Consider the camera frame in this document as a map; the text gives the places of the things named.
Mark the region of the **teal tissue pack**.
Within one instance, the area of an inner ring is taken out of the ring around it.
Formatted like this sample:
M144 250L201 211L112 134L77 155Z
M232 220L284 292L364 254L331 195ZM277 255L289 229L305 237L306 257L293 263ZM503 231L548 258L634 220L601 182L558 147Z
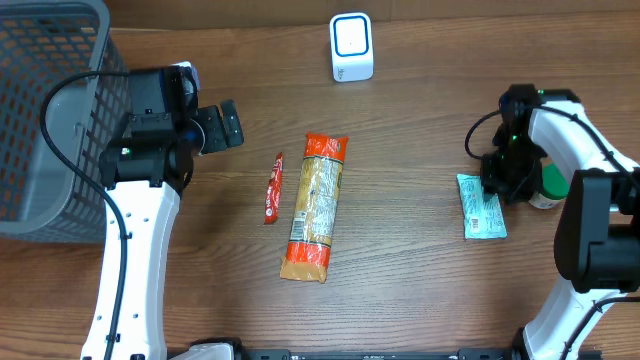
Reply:
M498 195L486 193L479 176L457 174L456 179L464 215L465 239L506 238L506 223Z

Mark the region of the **red chocolate bar wrapper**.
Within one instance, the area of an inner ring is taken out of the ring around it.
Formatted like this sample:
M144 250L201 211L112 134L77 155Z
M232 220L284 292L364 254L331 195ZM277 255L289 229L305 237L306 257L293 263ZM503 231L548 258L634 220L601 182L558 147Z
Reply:
M274 224L278 220L282 178L283 153L280 152L275 158L266 192L264 223L267 225Z

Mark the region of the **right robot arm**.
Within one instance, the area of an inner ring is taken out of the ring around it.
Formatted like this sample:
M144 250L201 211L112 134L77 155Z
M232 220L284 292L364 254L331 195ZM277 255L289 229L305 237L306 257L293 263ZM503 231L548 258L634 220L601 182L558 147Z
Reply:
M497 149L480 158L485 192L507 204L533 199L545 158L569 185L554 238L559 278L504 356L576 359L610 308L639 300L639 165L606 140L571 90L514 84L495 113Z

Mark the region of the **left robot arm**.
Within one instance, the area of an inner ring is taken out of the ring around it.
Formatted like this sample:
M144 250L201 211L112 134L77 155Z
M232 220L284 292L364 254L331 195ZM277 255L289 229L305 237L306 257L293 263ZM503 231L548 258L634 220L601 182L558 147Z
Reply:
M168 246L194 158L243 144L231 100L192 114L146 112L100 157L109 203L98 299L84 359L164 359Z

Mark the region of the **spaghetti pack orange ends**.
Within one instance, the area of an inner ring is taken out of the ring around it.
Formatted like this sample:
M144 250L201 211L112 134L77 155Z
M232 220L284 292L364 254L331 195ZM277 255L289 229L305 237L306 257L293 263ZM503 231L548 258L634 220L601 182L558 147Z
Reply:
M306 135L283 279L326 281L347 144L346 136Z

